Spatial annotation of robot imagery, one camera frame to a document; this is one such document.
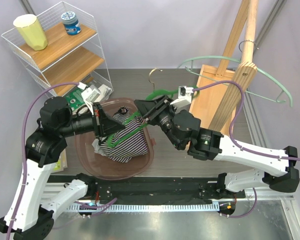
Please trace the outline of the black white striped top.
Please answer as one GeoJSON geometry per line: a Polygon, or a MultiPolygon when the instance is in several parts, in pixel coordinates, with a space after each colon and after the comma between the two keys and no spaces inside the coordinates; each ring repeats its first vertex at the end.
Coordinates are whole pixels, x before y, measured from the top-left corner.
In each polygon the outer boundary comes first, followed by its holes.
{"type": "Polygon", "coordinates": [[[104,157],[119,163],[128,163],[133,157],[148,153],[148,145],[143,128],[147,126],[140,113],[132,113],[126,106],[121,106],[112,116],[122,122],[125,129],[109,137],[99,138],[99,146],[104,157]]]}

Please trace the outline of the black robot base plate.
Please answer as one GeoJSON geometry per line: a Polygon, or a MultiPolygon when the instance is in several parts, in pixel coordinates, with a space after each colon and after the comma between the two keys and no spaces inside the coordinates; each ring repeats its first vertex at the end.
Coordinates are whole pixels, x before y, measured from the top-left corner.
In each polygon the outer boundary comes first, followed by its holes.
{"type": "Polygon", "coordinates": [[[195,205],[212,200],[244,199],[243,190],[231,193],[217,189],[216,178],[131,177],[122,180],[94,178],[95,187],[82,200],[106,204],[116,198],[117,205],[195,205]]]}

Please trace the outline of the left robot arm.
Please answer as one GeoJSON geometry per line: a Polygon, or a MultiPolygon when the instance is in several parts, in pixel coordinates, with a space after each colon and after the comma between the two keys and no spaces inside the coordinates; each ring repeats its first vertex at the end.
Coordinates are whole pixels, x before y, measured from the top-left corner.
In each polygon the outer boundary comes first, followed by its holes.
{"type": "Polygon", "coordinates": [[[70,204],[96,195],[94,178],[79,173],[55,197],[41,202],[46,183],[67,147],[67,137],[94,133],[96,138],[104,138],[125,128],[99,103],[92,104],[91,112],[73,116],[61,96],[46,100],[39,114],[37,129],[23,140],[23,169],[14,200],[6,216],[0,218],[0,232],[8,240],[43,240],[70,204]]]}

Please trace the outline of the mint green clothes hanger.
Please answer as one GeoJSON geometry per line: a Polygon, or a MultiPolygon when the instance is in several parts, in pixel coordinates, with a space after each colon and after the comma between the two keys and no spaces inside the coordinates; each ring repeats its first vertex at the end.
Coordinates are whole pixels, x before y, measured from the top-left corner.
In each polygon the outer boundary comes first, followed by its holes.
{"type": "MultiPolygon", "coordinates": [[[[189,58],[185,61],[183,61],[181,64],[178,65],[177,68],[180,68],[182,65],[185,65],[187,62],[191,63],[191,67],[193,67],[193,62],[195,60],[201,60],[201,59],[219,59],[221,61],[225,60],[225,61],[231,61],[231,62],[235,62],[238,63],[238,67],[237,69],[234,71],[232,77],[229,76],[229,78],[231,80],[226,80],[225,77],[222,76],[218,76],[218,73],[216,72],[215,75],[217,78],[219,79],[212,79],[211,77],[208,77],[206,75],[202,75],[202,74],[197,74],[197,76],[214,81],[214,82],[219,82],[220,84],[223,85],[227,85],[227,87],[229,87],[230,83],[236,83],[237,85],[240,85],[241,88],[243,89],[243,91],[245,90],[246,93],[248,94],[252,94],[254,96],[266,99],[268,101],[271,102],[276,102],[278,104],[282,104],[285,103],[285,100],[278,100],[278,98],[284,93],[286,94],[287,98],[289,99],[289,105],[292,108],[293,107],[293,97],[290,94],[290,92],[284,87],[283,84],[281,84],[278,80],[276,80],[272,75],[270,75],[269,73],[265,72],[264,70],[258,68],[250,59],[250,61],[243,61],[241,62],[240,59],[235,59],[235,58],[231,58],[228,56],[220,56],[220,55],[205,55],[205,56],[198,56],[198,57],[192,57],[189,58]],[[276,99],[270,99],[255,93],[252,93],[250,91],[246,91],[248,86],[250,85],[250,83],[252,82],[253,78],[255,77],[256,73],[261,73],[263,74],[265,77],[269,78],[272,82],[274,82],[278,87],[281,88],[281,93],[278,95],[278,97],[276,99]]],[[[192,74],[195,74],[194,72],[192,72],[192,68],[188,68],[187,66],[185,66],[185,69],[192,74]]],[[[227,88],[226,90],[226,94],[228,93],[234,93],[234,90],[231,90],[230,88],[227,88]]]]}

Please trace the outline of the grey tank top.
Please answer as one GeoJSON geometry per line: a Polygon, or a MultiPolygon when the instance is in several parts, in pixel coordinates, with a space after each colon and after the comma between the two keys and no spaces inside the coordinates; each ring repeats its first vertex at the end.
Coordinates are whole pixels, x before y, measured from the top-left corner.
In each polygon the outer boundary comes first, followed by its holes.
{"type": "Polygon", "coordinates": [[[99,145],[99,140],[98,139],[95,139],[93,142],[92,142],[92,147],[94,149],[94,153],[95,154],[99,154],[101,156],[106,156],[105,152],[102,150],[102,148],[100,147],[99,145]]]}

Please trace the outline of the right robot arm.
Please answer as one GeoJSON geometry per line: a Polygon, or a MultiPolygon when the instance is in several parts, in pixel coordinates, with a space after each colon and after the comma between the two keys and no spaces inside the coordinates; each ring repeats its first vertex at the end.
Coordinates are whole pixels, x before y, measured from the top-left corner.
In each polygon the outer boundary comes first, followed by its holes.
{"type": "Polygon", "coordinates": [[[159,126],[177,150],[201,161],[228,161],[251,167],[250,170],[218,175],[216,193],[223,198],[248,188],[266,187],[280,193],[294,193],[300,183],[299,170],[288,160],[295,147],[269,149],[244,142],[233,143],[218,131],[201,127],[201,120],[190,112],[176,112],[173,100],[164,95],[154,100],[135,100],[147,124],[159,126]]]}

